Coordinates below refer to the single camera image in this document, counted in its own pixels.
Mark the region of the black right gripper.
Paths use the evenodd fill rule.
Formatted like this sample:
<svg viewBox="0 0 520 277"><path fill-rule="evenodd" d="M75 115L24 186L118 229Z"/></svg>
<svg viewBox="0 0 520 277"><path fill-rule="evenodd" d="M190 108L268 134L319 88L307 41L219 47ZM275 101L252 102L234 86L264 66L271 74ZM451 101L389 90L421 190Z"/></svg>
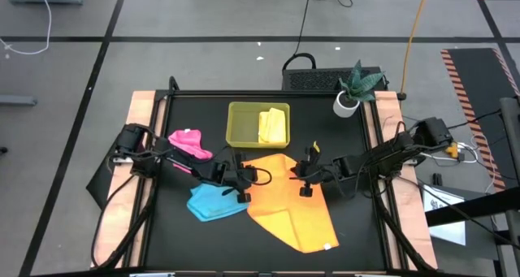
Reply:
<svg viewBox="0 0 520 277"><path fill-rule="evenodd" d="M316 141L311 147L305 149L307 160L301 160L294 167L294 179L300 180L304 186L300 188L300 197L312 197L311 185L329 182L335 179L335 173L326 165L318 164L321 156L320 148Z"/></svg>

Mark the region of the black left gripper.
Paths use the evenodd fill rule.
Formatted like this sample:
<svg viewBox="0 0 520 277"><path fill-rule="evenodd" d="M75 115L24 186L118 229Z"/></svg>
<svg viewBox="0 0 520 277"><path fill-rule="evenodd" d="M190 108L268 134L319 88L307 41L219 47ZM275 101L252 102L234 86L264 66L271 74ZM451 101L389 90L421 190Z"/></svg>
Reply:
<svg viewBox="0 0 520 277"><path fill-rule="evenodd" d="M256 168L248 165L243 165L244 155L242 152L232 153L232 161L234 167L238 169L231 169L224 172L223 186L235 188L238 194L236 199L238 203L251 202L251 194L248 188L258 182L258 174Z"/></svg>

